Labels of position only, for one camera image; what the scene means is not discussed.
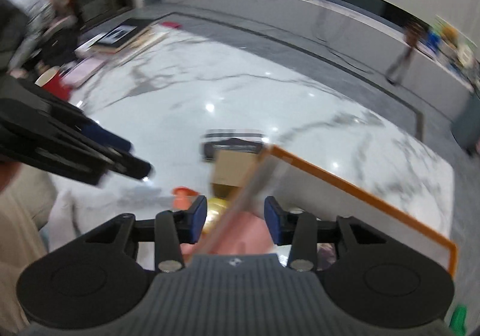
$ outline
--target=cardboard box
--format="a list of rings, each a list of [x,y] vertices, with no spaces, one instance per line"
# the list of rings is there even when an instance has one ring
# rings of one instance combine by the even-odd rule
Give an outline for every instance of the cardboard box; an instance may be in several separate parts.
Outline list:
[[[214,195],[218,198],[227,198],[233,190],[242,186],[246,175],[256,164],[256,154],[219,150],[215,156],[215,170],[212,176]]]

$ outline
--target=book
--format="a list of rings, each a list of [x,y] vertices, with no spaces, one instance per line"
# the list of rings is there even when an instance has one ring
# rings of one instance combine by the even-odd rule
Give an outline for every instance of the book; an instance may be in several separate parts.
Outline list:
[[[151,19],[127,19],[92,45],[95,51],[116,53],[140,37],[153,24]]]
[[[94,57],[84,59],[63,76],[62,83],[72,88],[79,88],[85,81],[96,74],[105,63],[104,59]]]
[[[125,48],[122,52],[118,53],[118,62],[116,66],[122,66],[128,61],[134,59],[137,55],[142,54],[144,51],[147,51],[152,46],[156,45],[169,34],[168,31],[160,29],[160,26],[157,28],[152,27],[149,33],[145,33],[139,37],[135,42],[133,42],[128,48]]]
[[[91,57],[94,54],[94,51],[91,50],[92,46],[97,43],[100,39],[102,39],[106,35],[105,32],[96,35],[94,38],[88,40],[87,42],[83,43],[77,49],[75,49],[75,54],[80,59],[86,59]]]

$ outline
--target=red object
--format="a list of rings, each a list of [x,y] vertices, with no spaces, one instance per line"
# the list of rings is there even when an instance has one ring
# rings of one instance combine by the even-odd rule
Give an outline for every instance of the red object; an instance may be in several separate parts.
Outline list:
[[[162,22],[162,26],[165,26],[168,28],[175,28],[176,30],[179,30],[182,28],[181,24],[175,23],[175,22]]]
[[[175,195],[175,199],[173,200],[173,208],[177,210],[188,210],[191,206],[189,197],[197,197],[200,195],[200,193],[188,187],[174,188],[172,190],[172,194]]]
[[[70,99],[71,88],[63,85],[61,81],[60,72],[57,71],[57,73],[47,81],[42,88],[57,98],[60,98],[63,101],[68,101]]]

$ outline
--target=red cup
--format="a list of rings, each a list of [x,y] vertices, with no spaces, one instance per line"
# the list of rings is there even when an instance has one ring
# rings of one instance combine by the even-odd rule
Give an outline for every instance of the red cup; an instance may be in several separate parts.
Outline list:
[[[70,99],[71,88],[63,85],[61,81],[62,79],[60,77],[59,68],[54,66],[42,74],[38,80],[35,81],[35,84],[42,87],[45,91],[50,92],[57,98],[60,98],[63,101],[68,101]]]

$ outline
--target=beige sofa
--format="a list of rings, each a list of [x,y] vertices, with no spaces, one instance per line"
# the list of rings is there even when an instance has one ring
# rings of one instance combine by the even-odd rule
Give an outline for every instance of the beige sofa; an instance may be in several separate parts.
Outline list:
[[[48,173],[23,165],[0,194],[0,207],[24,209],[40,230],[47,223],[56,197],[57,191]]]

